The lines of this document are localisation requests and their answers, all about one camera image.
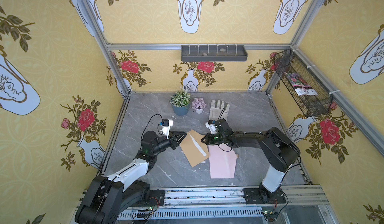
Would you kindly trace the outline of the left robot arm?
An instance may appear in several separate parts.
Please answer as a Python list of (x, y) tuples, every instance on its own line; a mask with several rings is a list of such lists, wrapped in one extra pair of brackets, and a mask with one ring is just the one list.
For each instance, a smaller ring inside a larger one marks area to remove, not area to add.
[(136, 203), (148, 202), (150, 185), (140, 181), (167, 148), (176, 149), (187, 133), (171, 131), (158, 136), (154, 131), (143, 134), (141, 148), (133, 161), (107, 177), (95, 177), (75, 214), (77, 224), (114, 224), (119, 214)]

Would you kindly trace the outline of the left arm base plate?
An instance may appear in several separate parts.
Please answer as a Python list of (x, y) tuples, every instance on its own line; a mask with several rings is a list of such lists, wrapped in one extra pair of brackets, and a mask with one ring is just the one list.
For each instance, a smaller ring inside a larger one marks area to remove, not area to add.
[(133, 207), (162, 207), (165, 201), (165, 190), (150, 190), (143, 201), (135, 203)]

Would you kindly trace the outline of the pink envelope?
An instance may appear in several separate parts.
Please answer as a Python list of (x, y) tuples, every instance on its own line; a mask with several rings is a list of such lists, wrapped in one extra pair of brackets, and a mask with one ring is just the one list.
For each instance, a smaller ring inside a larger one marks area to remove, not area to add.
[(225, 144), (209, 145), (211, 179), (233, 179), (237, 155)]

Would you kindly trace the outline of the brown kraft envelope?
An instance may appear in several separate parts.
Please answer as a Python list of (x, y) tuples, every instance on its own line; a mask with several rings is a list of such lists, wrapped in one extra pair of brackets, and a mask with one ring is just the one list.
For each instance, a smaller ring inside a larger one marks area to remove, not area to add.
[(180, 147), (183, 151), (183, 153), (185, 154), (189, 164), (191, 165), (191, 167), (195, 167), (196, 165), (200, 164), (201, 162), (205, 161), (206, 159), (208, 159), (210, 157), (210, 154), (209, 154), (209, 150), (208, 150), (208, 147), (206, 144), (202, 143), (201, 140), (200, 140), (200, 146), (202, 147), (202, 149), (207, 153), (207, 156), (203, 156), (198, 150), (197, 148), (194, 146), (193, 142), (192, 142), (192, 139), (190, 138), (190, 135), (189, 133), (196, 133), (198, 134), (196, 131), (194, 130), (191, 130), (189, 132), (187, 132), (187, 136), (185, 137), (185, 139), (182, 141), (182, 143), (180, 144)]

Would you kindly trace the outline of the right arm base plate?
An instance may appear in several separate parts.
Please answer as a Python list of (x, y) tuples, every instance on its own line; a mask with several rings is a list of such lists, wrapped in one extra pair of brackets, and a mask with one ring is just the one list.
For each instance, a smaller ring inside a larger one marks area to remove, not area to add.
[(245, 199), (246, 204), (286, 204), (287, 199), (281, 188), (271, 193), (264, 187), (261, 188), (245, 188), (242, 190), (241, 196)]

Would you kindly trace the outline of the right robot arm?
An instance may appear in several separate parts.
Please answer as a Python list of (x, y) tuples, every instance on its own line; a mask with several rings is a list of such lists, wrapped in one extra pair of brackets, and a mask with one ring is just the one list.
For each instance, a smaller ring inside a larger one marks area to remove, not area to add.
[(230, 148), (259, 148), (270, 166), (261, 182), (261, 193), (275, 194), (294, 162), (301, 157), (299, 148), (277, 127), (267, 131), (233, 131), (225, 119), (209, 120), (206, 127), (210, 133), (202, 138), (207, 145), (225, 144)]

